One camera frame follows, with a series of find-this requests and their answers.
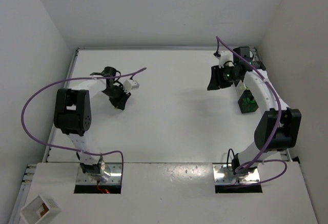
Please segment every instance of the white wall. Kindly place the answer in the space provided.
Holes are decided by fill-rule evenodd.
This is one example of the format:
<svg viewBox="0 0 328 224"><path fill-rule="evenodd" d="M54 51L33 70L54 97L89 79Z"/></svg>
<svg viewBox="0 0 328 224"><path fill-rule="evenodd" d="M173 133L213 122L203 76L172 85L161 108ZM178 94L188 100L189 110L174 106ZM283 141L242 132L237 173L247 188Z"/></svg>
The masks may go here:
<svg viewBox="0 0 328 224"><path fill-rule="evenodd" d="M328 223L328 0L283 0L261 42L270 79L302 112L300 157L320 223Z"/></svg>
<svg viewBox="0 0 328 224"><path fill-rule="evenodd" d="M259 43L281 0L41 0L71 46Z"/></svg>
<svg viewBox="0 0 328 224"><path fill-rule="evenodd" d="M40 0L0 0L0 223L7 223L27 163L42 160L44 147L24 133L25 101L46 83L64 78L71 52ZM47 140L55 89L28 108L27 125Z"/></svg>

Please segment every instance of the white table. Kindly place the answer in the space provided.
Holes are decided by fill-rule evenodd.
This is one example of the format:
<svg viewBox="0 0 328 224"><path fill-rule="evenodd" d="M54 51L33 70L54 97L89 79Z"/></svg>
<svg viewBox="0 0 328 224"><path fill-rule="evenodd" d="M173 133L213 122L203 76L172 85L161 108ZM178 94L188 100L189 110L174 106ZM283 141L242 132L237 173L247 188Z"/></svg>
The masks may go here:
<svg viewBox="0 0 328 224"><path fill-rule="evenodd" d="M121 194L73 194L77 163L38 164L27 201L50 195L62 212L51 224L315 224L296 162L263 193L215 194L211 164L125 164ZM262 178L282 165L259 167Z"/></svg>
<svg viewBox="0 0 328 224"><path fill-rule="evenodd" d="M227 151L252 141L260 112L241 114L234 87L207 91L214 50L80 50L71 77L89 76L105 66L135 76L124 111L100 93L91 101L90 131L102 152L122 150L126 162L224 162ZM52 144L72 147L55 130ZM119 155L105 157L120 161ZM48 162L78 162L74 152L51 149Z"/></svg>

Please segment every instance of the white container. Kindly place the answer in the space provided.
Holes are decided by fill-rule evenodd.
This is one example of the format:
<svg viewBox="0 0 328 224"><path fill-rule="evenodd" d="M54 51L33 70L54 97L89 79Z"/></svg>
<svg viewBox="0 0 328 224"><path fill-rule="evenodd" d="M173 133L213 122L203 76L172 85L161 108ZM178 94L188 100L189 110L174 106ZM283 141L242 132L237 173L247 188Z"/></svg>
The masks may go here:
<svg viewBox="0 0 328 224"><path fill-rule="evenodd" d="M49 209L43 216L41 212L44 210L45 204ZM61 211L52 197L38 195L20 211L20 216L26 224L48 224Z"/></svg>

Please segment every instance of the metal base plate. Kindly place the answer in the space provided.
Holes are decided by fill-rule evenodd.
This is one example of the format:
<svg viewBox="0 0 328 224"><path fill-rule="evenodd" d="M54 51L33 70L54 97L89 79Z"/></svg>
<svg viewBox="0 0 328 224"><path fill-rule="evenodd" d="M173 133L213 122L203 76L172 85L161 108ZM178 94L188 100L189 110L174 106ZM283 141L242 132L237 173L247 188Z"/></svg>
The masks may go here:
<svg viewBox="0 0 328 224"><path fill-rule="evenodd" d="M100 182L100 186L119 186L121 183L122 165L113 163L105 164L105 174L104 178L106 178L107 181ZM79 167L76 177L76 185L92 186L97 185L97 181L90 178L87 174L84 174L82 168Z"/></svg>
<svg viewBox="0 0 328 224"><path fill-rule="evenodd" d="M233 174L226 164L213 164L214 183L216 186L248 185L260 182L257 168L249 170L246 174Z"/></svg>

